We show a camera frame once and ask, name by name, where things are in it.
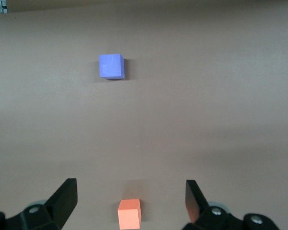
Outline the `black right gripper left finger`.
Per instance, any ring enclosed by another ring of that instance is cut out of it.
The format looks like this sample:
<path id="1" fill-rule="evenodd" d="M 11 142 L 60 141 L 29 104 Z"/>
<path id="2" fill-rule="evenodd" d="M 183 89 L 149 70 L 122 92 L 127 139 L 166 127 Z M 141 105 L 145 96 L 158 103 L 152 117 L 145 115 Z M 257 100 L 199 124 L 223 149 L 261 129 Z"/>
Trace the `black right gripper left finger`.
<path id="1" fill-rule="evenodd" d="M 0 230 L 61 230 L 77 205 L 77 180 L 68 178 L 46 201 L 37 201 L 6 218 L 0 211 Z"/>

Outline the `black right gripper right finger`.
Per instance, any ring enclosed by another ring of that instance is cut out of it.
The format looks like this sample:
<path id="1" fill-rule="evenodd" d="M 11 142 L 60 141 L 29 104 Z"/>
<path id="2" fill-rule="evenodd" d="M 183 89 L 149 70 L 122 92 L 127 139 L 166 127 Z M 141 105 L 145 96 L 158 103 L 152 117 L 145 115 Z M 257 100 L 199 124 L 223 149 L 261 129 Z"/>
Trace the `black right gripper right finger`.
<path id="1" fill-rule="evenodd" d="M 190 218 L 185 230 L 277 229 L 277 225 L 267 216 L 249 213 L 241 220 L 220 206 L 210 205 L 195 180 L 186 181 L 185 206 Z"/>

